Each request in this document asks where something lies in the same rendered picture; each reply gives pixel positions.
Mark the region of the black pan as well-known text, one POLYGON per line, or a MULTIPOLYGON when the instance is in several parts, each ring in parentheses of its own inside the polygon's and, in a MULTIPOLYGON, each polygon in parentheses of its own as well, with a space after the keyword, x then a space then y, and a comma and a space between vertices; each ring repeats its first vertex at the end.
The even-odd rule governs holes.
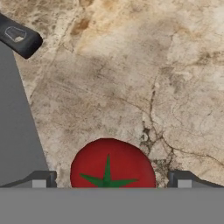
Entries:
POLYGON ((29 59, 43 44, 40 34, 0 13, 0 41, 24 59, 29 59))

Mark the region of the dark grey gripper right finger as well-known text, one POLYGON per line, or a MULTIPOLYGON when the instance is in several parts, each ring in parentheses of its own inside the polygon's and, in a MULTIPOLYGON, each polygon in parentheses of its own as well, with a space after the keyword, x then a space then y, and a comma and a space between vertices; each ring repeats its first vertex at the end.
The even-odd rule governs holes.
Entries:
POLYGON ((168 187, 172 188, 203 188, 214 187, 223 188, 223 185, 218 185, 201 178, 198 178, 190 171, 174 170, 168 172, 168 187))

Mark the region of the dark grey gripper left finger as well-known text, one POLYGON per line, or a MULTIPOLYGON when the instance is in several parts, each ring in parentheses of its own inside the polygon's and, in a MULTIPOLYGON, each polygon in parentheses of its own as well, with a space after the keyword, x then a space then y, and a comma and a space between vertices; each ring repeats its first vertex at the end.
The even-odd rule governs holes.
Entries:
POLYGON ((0 185, 0 188, 56 188, 56 179, 56 171, 33 171, 23 179, 0 185))

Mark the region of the red tomato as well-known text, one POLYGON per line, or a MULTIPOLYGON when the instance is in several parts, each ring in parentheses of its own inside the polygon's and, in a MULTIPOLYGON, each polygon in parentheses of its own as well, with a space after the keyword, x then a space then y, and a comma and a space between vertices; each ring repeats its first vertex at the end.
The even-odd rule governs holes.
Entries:
POLYGON ((101 138, 75 156, 70 171, 72 187, 156 187, 150 160, 130 143, 101 138))

